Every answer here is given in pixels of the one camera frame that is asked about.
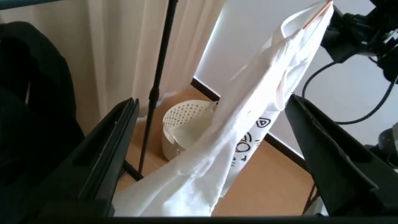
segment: laundry basket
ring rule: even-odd
[[[163,117],[162,150],[168,160],[192,147],[210,126],[217,102],[188,100],[170,108]]]

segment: beige curtain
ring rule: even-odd
[[[0,11],[1,22],[26,21],[66,58],[77,118],[89,133],[129,97],[148,104],[168,1],[62,0]],[[195,73],[224,0],[179,0],[160,84],[160,98]]]

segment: black pole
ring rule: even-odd
[[[144,142],[142,143],[141,156],[139,159],[139,167],[138,167],[138,173],[140,174],[142,174],[142,168],[144,167],[145,154],[147,151],[148,137],[150,133],[150,125],[152,124],[152,118],[154,117],[156,103],[157,100],[159,99],[160,79],[162,78],[163,65],[164,65],[164,60],[166,58],[167,46],[169,44],[170,33],[172,31],[174,13],[175,13],[175,8],[177,7],[177,2],[178,2],[177,0],[169,0],[169,6],[167,7],[162,42],[160,44],[159,58],[157,59],[154,85],[150,90],[149,94],[147,123],[145,126]]]

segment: white wall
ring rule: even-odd
[[[309,6],[314,0],[227,0],[206,47],[195,77],[216,93],[222,93],[227,81],[271,36],[273,30],[291,14]],[[343,12],[367,14],[373,5],[369,0],[335,0]],[[320,67],[331,62],[320,47],[301,84]],[[366,57],[355,56],[335,65],[314,79],[307,89],[307,98],[338,121],[364,116],[382,98],[389,82],[382,70]],[[397,120],[398,90],[393,90],[384,106],[371,118],[359,124],[344,126],[363,144],[377,143],[380,132]],[[271,134],[301,154],[285,114],[281,114]]]

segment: white object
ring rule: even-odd
[[[325,4],[318,2],[282,23],[229,82],[210,127],[200,139],[167,165],[115,194],[116,216],[211,215],[226,180],[231,181],[240,170],[230,172],[237,144],[260,117],[276,118],[311,62],[333,8],[329,7],[307,30],[302,27]],[[271,125],[256,131],[256,137]]]
[[[162,150],[169,161],[198,141],[211,124],[216,104],[188,100],[173,106],[164,114]]]

